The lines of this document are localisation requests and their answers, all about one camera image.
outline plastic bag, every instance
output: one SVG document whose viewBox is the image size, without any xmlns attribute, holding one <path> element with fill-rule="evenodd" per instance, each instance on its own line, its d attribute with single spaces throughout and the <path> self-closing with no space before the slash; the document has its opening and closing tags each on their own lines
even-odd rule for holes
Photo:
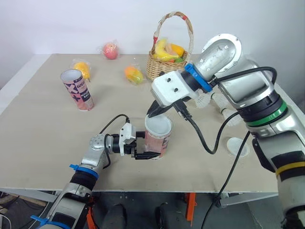
<svg viewBox="0 0 305 229">
<path fill-rule="evenodd" d="M 168 43 L 166 38 L 160 39 L 155 46 L 153 58 L 162 62 L 182 62 L 184 49 L 176 44 Z"/>
<path fill-rule="evenodd" d="M 91 79 L 90 62 L 88 62 L 84 59 L 73 59 L 70 68 L 80 70 L 84 80 L 87 80 L 90 82 L 90 79 Z"/>
<path fill-rule="evenodd" d="M 138 85 L 144 80 L 144 76 L 136 58 L 133 59 L 133 63 L 125 68 L 124 73 L 126 79 L 134 85 Z"/>
<path fill-rule="evenodd" d="M 116 40 L 107 42 L 102 47 L 98 47 L 98 52 L 109 60 L 115 60 L 119 56 L 118 42 Z"/>
</svg>

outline pink can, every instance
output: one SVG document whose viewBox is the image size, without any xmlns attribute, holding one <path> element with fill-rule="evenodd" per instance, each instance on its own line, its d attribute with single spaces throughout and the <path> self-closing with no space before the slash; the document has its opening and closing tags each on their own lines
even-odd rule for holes
<svg viewBox="0 0 305 229">
<path fill-rule="evenodd" d="M 159 159 L 165 154 L 172 133 L 173 124 L 165 115 L 145 118 L 145 151 L 160 153 L 153 159 Z"/>
<path fill-rule="evenodd" d="M 61 80 L 66 86 L 78 109 L 89 111 L 94 107 L 92 97 L 84 81 L 81 71 L 70 69 L 61 74 Z"/>
</svg>

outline blue clip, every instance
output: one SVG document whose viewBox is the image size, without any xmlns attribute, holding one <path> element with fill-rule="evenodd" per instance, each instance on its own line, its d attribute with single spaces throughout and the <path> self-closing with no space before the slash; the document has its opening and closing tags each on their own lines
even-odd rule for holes
<svg viewBox="0 0 305 229">
<path fill-rule="evenodd" d="M 184 69 L 195 78 L 195 80 L 202 86 L 204 90 L 207 92 L 212 90 L 212 87 L 196 72 L 194 66 L 191 63 L 188 63 Z"/>
<path fill-rule="evenodd" d="M 46 225 L 46 224 L 51 224 L 51 225 L 55 225 L 58 226 L 60 228 L 63 229 L 71 229 L 68 225 L 64 224 L 64 223 L 59 223 L 59 222 L 52 222 L 49 221 L 47 218 L 39 218 L 38 216 L 31 216 L 32 219 L 37 220 L 40 222 L 40 226 Z"/>
<path fill-rule="evenodd" d="M 91 175 L 95 176 L 96 179 L 99 178 L 99 175 L 91 169 L 79 167 L 78 165 L 70 165 L 69 167 L 73 168 L 74 171 L 83 171 L 83 172 L 90 173 Z"/>
</svg>

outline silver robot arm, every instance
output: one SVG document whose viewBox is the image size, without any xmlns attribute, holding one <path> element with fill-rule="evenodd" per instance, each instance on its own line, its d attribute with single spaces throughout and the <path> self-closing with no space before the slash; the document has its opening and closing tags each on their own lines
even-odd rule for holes
<svg viewBox="0 0 305 229">
<path fill-rule="evenodd" d="M 103 167 L 107 166 L 108 160 L 104 149 L 112 149 L 113 137 L 99 134 L 90 141 L 87 153 L 79 165 L 70 165 L 75 170 L 71 181 L 55 200 L 46 218 L 41 219 L 31 216 L 40 221 L 43 229 L 82 229 L 90 207 L 92 189 Z"/>
<path fill-rule="evenodd" d="M 150 159 L 159 156 L 156 152 L 137 153 L 137 138 L 144 138 L 144 131 L 136 131 L 126 121 L 120 134 L 94 136 L 89 143 L 88 151 L 79 165 L 70 165 L 75 170 L 70 182 L 55 200 L 46 218 L 31 216 L 40 221 L 42 229 L 82 229 L 91 205 L 92 190 L 99 174 L 110 165 L 106 151 L 122 156 L 131 155 L 136 160 Z"/>
<path fill-rule="evenodd" d="M 283 227 L 304 227 L 305 127 L 274 90 L 275 69 L 256 71 L 256 63 L 240 57 L 238 38 L 230 34 L 212 38 L 185 71 L 169 72 L 154 80 L 151 91 L 156 100 L 147 114 L 153 117 L 172 106 L 180 112 L 178 104 L 196 98 L 199 90 L 210 92 L 218 85 L 254 137 L 261 165 L 276 173 L 285 215 Z M 272 71 L 272 80 L 262 70 Z"/>
</svg>

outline basket handle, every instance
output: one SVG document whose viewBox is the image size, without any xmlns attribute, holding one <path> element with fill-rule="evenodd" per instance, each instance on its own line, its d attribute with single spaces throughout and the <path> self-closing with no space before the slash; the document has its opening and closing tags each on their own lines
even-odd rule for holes
<svg viewBox="0 0 305 229">
<path fill-rule="evenodd" d="M 164 17 L 162 17 L 162 19 L 159 21 L 157 30 L 153 34 L 152 53 L 154 53 L 154 49 L 155 49 L 155 46 L 156 46 L 156 43 L 157 43 L 157 40 L 159 37 L 159 32 L 160 32 L 160 28 L 161 28 L 162 24 L 165 22 L 166 19 L 171 18 L 174 15 L 182 18 L 186 22 L 186 25 L 187 25 L 187 30 L 188 30 L 189 37 L 190 37 L 190 43 L 189 43 L 189 50 L 188 50 L 185 61 L 188 62 L 191 57 L 191 54 L 193 52 L 193 41 L 194 41 L 193 27 L 192 27 L 192 24 L 191 24 L 191 21 L 189 20 L 189 18 L 179 11 L 174 11 L 174 12 L 168 13 Z"/>
</svg>

